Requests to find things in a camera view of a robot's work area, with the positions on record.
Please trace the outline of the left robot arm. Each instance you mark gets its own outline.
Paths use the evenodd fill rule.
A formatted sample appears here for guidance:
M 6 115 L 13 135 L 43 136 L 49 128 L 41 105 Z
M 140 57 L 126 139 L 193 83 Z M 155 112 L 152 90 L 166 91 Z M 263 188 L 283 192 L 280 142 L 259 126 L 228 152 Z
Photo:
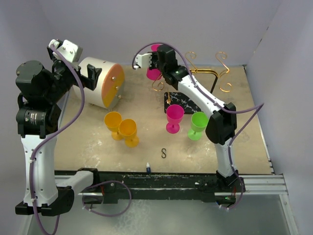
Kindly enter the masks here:
M 85 88 L 96 88 L 102 69 L 91 64 L 84 68 L 86 76 L 80 70 L 69 69 L 61 60 L 54 61 L 52 71 L 36 60 L 17 68 L 16 85 L 21 92 L 16 121 L 24 147 L 26 190 L 23 201 L 15 207 L 16 214 L 57 216 L 70 211 L 73 205 L 76 184 L 55 184 L 55 133 L 61 114 L 57 103 L 78 80 Z

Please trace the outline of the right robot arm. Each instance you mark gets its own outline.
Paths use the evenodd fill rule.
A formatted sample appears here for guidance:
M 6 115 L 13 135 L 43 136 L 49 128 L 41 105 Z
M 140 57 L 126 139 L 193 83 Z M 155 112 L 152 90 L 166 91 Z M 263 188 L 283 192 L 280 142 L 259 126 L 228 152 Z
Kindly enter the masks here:
M 187 66 L 178 64 L 176 52 L 169 45 L 156 44 L 149 67 L 158 69 L 168 85 L 189 97 L 208 117 L 205 133 L 215 144 L 218 188 L 230 191 L 238 179 L 231 149 L 237 129 L 235 105 L 231 102 L 225 104 L 205 89 Z

